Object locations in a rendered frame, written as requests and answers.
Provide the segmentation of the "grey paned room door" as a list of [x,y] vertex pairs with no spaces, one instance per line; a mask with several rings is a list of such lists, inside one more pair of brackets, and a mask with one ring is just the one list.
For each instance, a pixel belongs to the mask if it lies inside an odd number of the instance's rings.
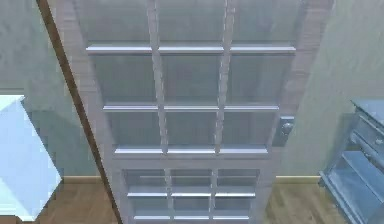
[[334,0],[36,2],[119,224],[262,223]]

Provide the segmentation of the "pale blue box cabinet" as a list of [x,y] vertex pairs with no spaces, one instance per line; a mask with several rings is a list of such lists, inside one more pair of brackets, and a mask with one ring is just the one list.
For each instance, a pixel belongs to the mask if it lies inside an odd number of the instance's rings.
[[0,215],[35,221],[62,178],[23,100],[0,95]]

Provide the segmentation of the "blue grey side table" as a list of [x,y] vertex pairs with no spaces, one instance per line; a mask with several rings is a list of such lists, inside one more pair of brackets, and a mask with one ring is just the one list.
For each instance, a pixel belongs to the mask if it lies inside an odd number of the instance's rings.
[[343,142],[320,172],[348,224],[384,224],[384,98],[353,101]]

